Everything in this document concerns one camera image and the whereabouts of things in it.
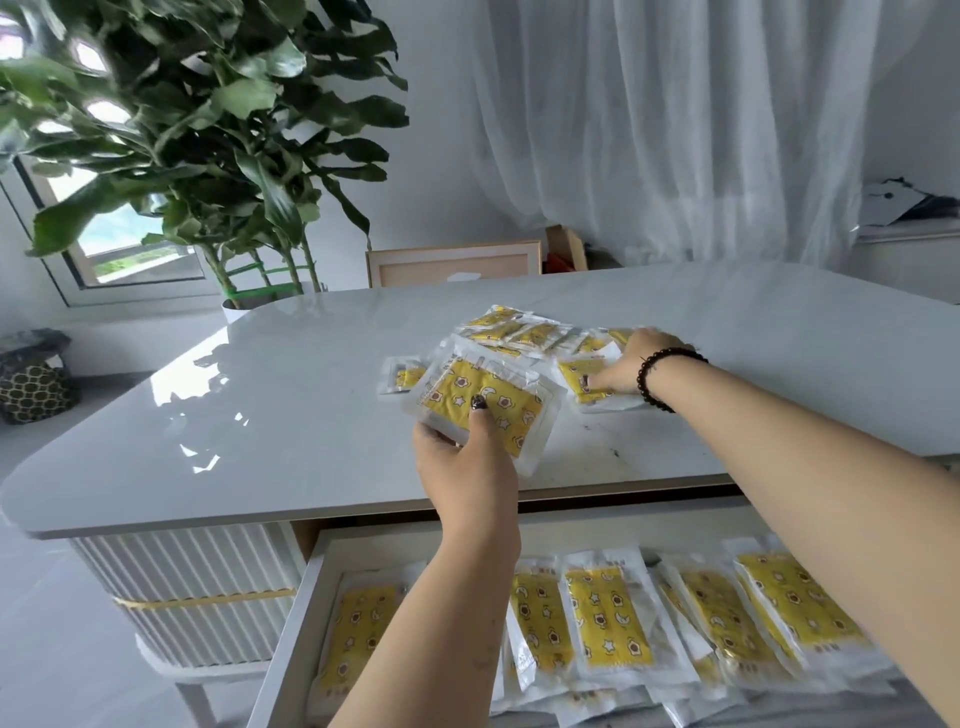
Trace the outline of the person's right hand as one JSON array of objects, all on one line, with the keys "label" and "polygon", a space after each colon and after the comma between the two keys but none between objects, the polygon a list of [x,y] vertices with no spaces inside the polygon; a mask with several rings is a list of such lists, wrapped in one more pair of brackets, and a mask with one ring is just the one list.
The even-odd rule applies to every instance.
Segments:
[{"label": "person's right hand", "polygon": [[638,377],[646,362],[657,353],[668,349],[696,351],[693,345],[679,337],[653,327],[635,330],[627,340],[621,356],[601,371],[618,371],[627,376],[627,394],[640,394]]}]

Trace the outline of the yellow star-print mask packet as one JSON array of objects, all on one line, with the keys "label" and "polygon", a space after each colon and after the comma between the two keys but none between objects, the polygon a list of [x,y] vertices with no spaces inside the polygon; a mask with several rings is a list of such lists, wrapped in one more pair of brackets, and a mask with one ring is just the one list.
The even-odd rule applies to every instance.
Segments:
[{"label": "yellow star-print mask packet", "polygon": [[470,414],[482,401],[518,474],[531,477],[566,399],[566,389],[532,365],[452,334],[438,345],[401,410],[458,445],[470,436]]}]

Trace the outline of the person's left forearm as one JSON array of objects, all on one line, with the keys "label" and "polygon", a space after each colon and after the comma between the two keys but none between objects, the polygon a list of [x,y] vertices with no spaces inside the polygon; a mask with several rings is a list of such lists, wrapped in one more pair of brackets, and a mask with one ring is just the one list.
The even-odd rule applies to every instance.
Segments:
[{"label": "person's left forearm", "polygon": [[486,728],[521,549],[516,518],[444,523],[328,728]]}]

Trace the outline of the person's right forearm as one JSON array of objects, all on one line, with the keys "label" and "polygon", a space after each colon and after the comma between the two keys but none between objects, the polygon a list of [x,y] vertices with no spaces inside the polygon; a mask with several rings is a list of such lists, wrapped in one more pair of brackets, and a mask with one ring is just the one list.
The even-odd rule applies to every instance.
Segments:
[{"label": "person's right forearm", "polygon": [[960,725],[960,479],[688,356],[656,362],[645,383],[941,718]]}]

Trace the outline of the pile of yellow patterned packets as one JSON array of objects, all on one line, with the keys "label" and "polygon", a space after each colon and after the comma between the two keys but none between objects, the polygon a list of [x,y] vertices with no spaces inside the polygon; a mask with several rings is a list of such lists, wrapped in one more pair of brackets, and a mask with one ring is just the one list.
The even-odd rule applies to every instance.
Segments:
[{"label": "pile of yellow patterned packets", "polygon": [[456,326],[459,337],[501,358],[549,377],[562,386],[570,406],[583,414],[620,412],[650,405],[638,395],[594,390],[591,373],[615,363],[626,349],[630,327],[581,327],[504,305],[493,305]]}]

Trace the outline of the cardboard box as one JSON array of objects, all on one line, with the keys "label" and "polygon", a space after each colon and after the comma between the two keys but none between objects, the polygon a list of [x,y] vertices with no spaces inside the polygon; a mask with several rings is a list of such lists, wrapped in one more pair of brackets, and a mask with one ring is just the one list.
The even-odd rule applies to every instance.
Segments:
[{"label": "cardboard box", "polygon": [[544,229],[546,258],[543,273],[561,274],[622,268],[605,249],[586,243],[569,227],[553,224]]}]

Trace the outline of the row of yellow patterned packets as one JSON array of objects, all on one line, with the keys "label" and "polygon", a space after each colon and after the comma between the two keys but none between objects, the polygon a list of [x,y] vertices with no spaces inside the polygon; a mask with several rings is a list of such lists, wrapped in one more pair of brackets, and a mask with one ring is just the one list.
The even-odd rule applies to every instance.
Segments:
[{"label": "row of yellow patterned packets", "polygon": [[510,584],[493,719],[574,728],[623,712],[690,728],[784,702],[892,697],[899,671],[774,536],[718,554],[526,557]]}]

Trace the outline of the white sheer curtain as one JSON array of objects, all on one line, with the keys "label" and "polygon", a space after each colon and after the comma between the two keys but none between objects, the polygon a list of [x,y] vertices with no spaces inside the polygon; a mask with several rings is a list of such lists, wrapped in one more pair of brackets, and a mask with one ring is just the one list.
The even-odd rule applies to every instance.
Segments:
[{"label": "white sheer curtain", "polygon": [[480,188],[625,266],[836,269],[873,87],[936,0],[475,0],[465,109]]}]

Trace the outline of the white drawer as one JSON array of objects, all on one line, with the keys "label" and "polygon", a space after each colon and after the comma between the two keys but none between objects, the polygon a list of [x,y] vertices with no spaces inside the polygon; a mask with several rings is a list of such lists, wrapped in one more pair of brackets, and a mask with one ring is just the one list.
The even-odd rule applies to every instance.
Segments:
[{"label": "white drawer", "polygon": [[[768,526],[742,496],[616,505],[522,515],[524,554],[638,547],[706,552]],[[343,574],[430,560],[437,521],[334,529],[318,536],[246,728],[308,728],[306,704]],[[906,680],[896,695],[782,694],[754,698],[691,728],[946,728]]]}]

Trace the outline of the white ribbed table base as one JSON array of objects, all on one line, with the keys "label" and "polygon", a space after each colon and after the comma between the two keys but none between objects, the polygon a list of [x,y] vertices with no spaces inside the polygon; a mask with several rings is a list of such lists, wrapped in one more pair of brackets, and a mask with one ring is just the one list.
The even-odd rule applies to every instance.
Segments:
[{"label": "white ribbed table base", "polygon": [[[215,525],[69,539],[113,601],[168,601],[298,589],[316,546],[314,520]],[[120,612],[137,648],[169,678],[197,728],[217,728],[214,683],[266,674],[295,597]]]}]

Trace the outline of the yellow band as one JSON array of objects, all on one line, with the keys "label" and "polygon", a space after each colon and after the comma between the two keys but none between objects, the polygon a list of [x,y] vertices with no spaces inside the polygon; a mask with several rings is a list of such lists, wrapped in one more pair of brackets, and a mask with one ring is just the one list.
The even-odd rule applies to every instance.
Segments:
[{"label": "yellow band", "polygon": [[114,596],[112,600],[117,606],[125,610],[143,612],[186,609],[201,606],[234,604],[252,601],[274,601],[294,598],[297,593],[298,590],[296,588],[280,588],[168,600],[144,601],[127,599],[119,596]]}]

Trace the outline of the black and white cloth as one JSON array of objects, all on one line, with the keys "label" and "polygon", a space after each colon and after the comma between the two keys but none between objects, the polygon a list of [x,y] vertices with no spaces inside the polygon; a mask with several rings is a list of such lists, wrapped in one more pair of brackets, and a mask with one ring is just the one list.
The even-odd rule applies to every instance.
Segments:
[{"label": "black and white cloth", "polygon": [[903,177],[888,177],[863,188],[861,227],[954,221],[960,221],[960,198],[922,191]]}]

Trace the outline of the large green leafy plant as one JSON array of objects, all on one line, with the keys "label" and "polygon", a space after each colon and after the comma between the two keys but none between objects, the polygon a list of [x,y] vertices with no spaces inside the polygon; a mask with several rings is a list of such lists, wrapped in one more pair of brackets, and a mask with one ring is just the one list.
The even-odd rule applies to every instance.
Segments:
[{"label": "large green leafy plant", "polygon": [[192,255],[241,311],[329,290],[308,226],[344,183],[387,180],[367,133],[410,124],[399,43],[368,0],[0,0],[0,170],[80,174],[25,224],[25,257],[83,288],[82,238],[116,213],[154,224],[137,256]]}]

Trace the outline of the honeycomb patterned basket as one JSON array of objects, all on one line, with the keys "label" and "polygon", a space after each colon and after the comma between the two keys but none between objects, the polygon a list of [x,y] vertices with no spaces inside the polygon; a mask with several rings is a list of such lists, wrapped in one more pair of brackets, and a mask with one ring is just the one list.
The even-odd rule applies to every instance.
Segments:
[{"label": "honeycomb patterned basket", "polygon": [[64,359],[70,344],[50,328],[0,335],[0,421],[23,426],[78,406],[81,392]]}]

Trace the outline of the wooden picture frame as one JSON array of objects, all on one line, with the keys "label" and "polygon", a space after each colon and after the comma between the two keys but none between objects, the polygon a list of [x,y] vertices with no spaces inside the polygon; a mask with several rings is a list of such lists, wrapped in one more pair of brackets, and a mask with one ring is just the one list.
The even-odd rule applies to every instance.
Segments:
[{"label": "wooden picture frame", "polygon": [[543,273],[543,262],[539,239],[366,252],[373,289],[536,277]]}]

